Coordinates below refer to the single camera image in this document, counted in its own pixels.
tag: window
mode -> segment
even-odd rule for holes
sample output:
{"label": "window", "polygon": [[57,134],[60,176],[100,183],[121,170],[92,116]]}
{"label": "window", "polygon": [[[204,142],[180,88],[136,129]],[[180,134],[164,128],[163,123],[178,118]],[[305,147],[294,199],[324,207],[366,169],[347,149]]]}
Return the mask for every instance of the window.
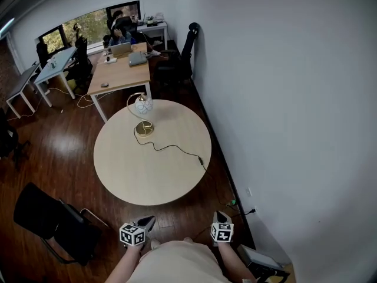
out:
{"label": "window", "polygon": [[102,42],[104,35],[110,34],[107,27],[107,20],[111,21],[113,19],[113,13],[118,10],[122,11],[124,16],[129,16],[131,19],[141,19],[139,1],[113,5],[63,23],[40,36],[39,41],[47,44],[47,50],[50,56],[68,47],[74,46],[76,42],[76,32],[73,30],[73,26],[77,23],[81,28],[82,35],[88,39],[88,45]]}

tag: wooden floor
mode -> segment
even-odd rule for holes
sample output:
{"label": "wooden floor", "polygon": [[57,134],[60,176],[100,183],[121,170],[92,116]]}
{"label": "wooden floor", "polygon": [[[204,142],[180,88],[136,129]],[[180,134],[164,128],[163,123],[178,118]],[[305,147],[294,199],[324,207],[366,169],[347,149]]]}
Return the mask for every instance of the wooden floor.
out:
{"label": "wooden floor", "polygon": [[[151,73],[158,60],[163,59],[156,57],[150,61]],[[66,91],[58,79],[53,80],[49,87]],[[158,85],[153,80],[151,89],[155,98]],[[52,108],[42,100],[33,116],[10,121],[16,127],[20,141],[31,142],[31,147],[27,149],[29,160],[21,163],[19,172],[14,169],[11,159],[0,160],[0,269],[6,282],[20,282],[25,278],[37,282],[44,279],[46,282],[104,282],[125,252],[118,240],[119,227],[143,215],[157,217],[151,238],[167,242],[189,236],[212,248],[208,227],[212,223],[213,212],[222,210],[231,216],[238,214],[219,204],[219,200],[222,203],[231,201],[234,194],[214,141],[208,171],[217,180],[219,198],[215,182],[205,175],[190,193],[174,202],[153,207],[132,205],[107,191],[96,175],[93,149],[104,125],[97,109],[94,106],[78,108],[77,98],[72,100],[57,90],[50,91],[48,97]],[[144,91],[144,87],[116,91],[100,100],[106,115],[110,117],[124,108],[127,97],[137,91]],[[27,97],[34,107],[38,105],[40,95],[29,91]],[[162,93],[161,98],[175,100],[169,91]],[[192,86],[191,89],[181,90],[179,103],[191,108],[207,124]],[[81,100],[80,105],[86,104],[89,103]],[[15,100],[15,106],[20,114],[31,113],[22,99]],[[14,115],[10,111],[8,118],[11,117]],[[16,200],[28,182],[34,182],[50,196],[62,198],[79,210],[92,210],[111,226],[111,229],[104,231],[96,257],[87,266],[60,264],[39,237],[13,222]],[[233,245],[242,242],[252,246],[252,237],[244,228],[241,217],[235,216],[233,222]]]}

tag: gold lamp base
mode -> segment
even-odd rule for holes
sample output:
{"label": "gold lamp base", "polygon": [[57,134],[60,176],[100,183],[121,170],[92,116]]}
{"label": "gold lamp base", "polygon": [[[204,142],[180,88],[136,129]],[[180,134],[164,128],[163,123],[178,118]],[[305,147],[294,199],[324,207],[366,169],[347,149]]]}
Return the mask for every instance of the gold lamp base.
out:
{"label": "gold lamp base", "polygon": [[140,137],[147,137],[152,134],[154,126],[149,121],[141,121],[135,127],[136,133]]}

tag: wooden round tabletop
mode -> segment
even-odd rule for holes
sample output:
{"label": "wooden round tabletop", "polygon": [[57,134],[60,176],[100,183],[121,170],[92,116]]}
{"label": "wooden round tabletop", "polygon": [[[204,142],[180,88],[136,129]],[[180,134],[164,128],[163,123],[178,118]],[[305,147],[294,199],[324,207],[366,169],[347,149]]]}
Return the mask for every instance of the wooden round tabletop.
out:
{"label": "wooden round tabletop", "polygon": [[[178,145],[199,155],[207,168],[211,138],[206,125],[189,108],[173,101],[154,100],[153,110],[138,114],[154,124],[140,143],[153,142],[156,149]],[[140,145],[134,136],[139,119],[123,108],[102,127],[94,146],[94,166],[102,184],[116,197],[136,205],[160,205],[192,190],[205,171],[198,157],[176,147],[155,151],[152,144]]]}

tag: white t-shirt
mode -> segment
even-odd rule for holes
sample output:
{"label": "white t-shirt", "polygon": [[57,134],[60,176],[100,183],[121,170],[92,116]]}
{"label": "white t-shirt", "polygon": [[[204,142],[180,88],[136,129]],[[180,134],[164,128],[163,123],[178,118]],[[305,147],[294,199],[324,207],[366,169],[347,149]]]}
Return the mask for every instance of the white t-shirt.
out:
{"label": "white t-shirt", "polygon": [[161,244],[144,255],[128,283],[229,283],[208,246],[185,241]]}

